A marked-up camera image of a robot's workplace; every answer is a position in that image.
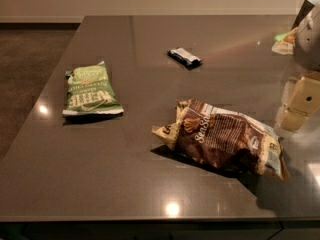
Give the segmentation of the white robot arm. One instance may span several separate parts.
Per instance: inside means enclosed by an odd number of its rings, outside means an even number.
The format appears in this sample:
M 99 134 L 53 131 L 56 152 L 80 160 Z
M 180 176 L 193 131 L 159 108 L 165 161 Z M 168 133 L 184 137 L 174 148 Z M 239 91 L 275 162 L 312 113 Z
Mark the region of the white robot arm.
M 275 126 L 297 132 L 320 108 L 320 0 L 304 0 L 291 30 L 275 37 L 272 51 L 292 55 L 297 76 L 285 83 Z

